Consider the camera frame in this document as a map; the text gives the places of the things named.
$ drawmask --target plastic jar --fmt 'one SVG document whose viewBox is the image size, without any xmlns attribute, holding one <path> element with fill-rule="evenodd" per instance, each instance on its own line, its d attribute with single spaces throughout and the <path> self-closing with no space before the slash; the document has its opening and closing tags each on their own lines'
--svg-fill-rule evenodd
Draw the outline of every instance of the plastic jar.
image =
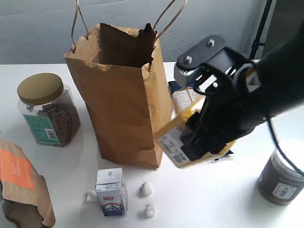
<svg viewBox="0 0 304 228">
<path fill-rule="evenodd" d="M 40 144 L 66 146 L 75 136 L 80 120 L 70 88 L 51 73 L 33 75 L 17 89 L 18 108 Z"/>
<path fill-rule="evenodd" d="M 300 170 L 304 170 L 304 142 L 288 139 L 280 147 L 289 160 Z M 259 179 L 258 188 L 272 203 L 288 205 L 304 187 L 304 177 L 297 173 L 275 149 L 265 165 Z"/>
</svg>

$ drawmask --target black pole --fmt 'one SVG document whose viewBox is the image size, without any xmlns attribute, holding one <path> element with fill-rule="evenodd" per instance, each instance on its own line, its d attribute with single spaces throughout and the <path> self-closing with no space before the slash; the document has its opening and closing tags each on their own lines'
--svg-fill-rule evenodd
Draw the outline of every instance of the black pole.
<svg viewBox="0 0 304 228">
<path fill-rule="evenodd" d="M 257 30 L 256 38 L 253 41 L 252 46 L 251 46 L 251 52 L 250 52 L 250 56 L 249 56 L 250 59 L 254 59 L 255 56 L 256 56 L 258 48 L 260 46 L 265 45 L 265 43 L 261 43 L 261 36 L 262 36 L 262 32 L 263 32 L 264 27 L 265 27 L 265 23 L 266 23 L 268 14 L 269 14 L 271 4 L 272 4 L 272 0 L 267 0 L 261 22 L 260 22 L 260 25 L 259 25 L 258 30 Z"/>
</svg>

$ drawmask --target brown paper bag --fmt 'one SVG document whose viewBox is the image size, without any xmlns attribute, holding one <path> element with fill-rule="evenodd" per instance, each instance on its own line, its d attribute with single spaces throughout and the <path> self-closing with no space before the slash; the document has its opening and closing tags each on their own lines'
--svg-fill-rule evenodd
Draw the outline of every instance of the brown paper bag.
<svg viewBox="0 0 304 228">
<path fill-rule="evenodd" d="M 18 228 L 52 227 L 55 215 L 43 176 L 22 149 L 0 139 L 0 198 L 5 217 Z"/>
<path fill-rule="evenodd" d="M 158 38 L 186 3 L 157 36 L 155 27 L 149 24 L 140 31 L 98 24 L 77 42 L 73 40 L 72 49 L 65 53 L 102 158 L 119 164 L 159 167 L 162 149 L 153 133 L 171 120 L 172 103 Z M 72 37 L 78 11 L 82 17 L 79 0 Z"/>
</svg>

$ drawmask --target teal label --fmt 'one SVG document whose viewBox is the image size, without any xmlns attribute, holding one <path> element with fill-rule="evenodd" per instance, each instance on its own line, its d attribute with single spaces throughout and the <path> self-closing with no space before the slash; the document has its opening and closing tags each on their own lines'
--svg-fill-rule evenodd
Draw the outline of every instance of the teal label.
<svg viewBox="0 0 304 228">
<path fill-rule="evenodd" d="M 60 145 L 53 124 L 48 117 L 24 115 L 24 118 L 39 143 Z"/>
</svg>

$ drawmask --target white garlic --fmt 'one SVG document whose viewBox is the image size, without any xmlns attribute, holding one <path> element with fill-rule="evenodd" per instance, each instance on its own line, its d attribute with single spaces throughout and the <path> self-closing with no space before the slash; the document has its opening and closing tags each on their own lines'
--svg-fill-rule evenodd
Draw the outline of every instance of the white garlic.
<svg viewBox="0 0 304 228">
<path fill-rule="evenodd" d="M 141 189 L 142 189 L 143 195 L 145 195 L 145 196 L 148 196 L 152 193 L 151 184 L 148 181 L 142 184 Z"/>
<path fill-rule="evenodd" d="M 144 210 L 144 213 L 148 217 L 154 217 L 155 214 L 156 214 L 154 205 L 152 203 L 147 204 L 147 206 L 146 206 L 146 208 Z"/>
<path fill-rule="evenodd" d="M 86 195 L 86 202 L 90 203 L 90 202 L 97 202 L 97 194 L 94 190 L 89 190 L 87 191 L 87 195 Z"/>
</svg>

